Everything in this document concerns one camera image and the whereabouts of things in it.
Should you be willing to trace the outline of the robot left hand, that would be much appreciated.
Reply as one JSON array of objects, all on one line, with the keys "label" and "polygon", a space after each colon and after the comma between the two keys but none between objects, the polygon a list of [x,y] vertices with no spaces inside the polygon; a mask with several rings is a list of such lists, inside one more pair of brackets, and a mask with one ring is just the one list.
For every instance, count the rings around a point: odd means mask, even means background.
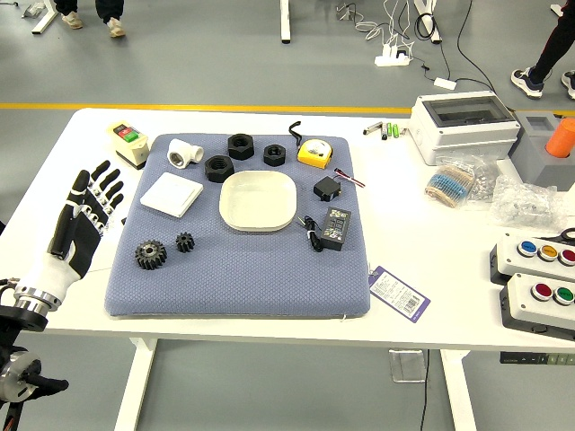
[{"label": "robot left hand", "polygon": [[19,281],[16,296],[47,295],[50,303],[61,303],[67,289],[87,274],[109,219],[123,200],[119,174],[108,160],[92,172],[78,173],[47,251]]}]

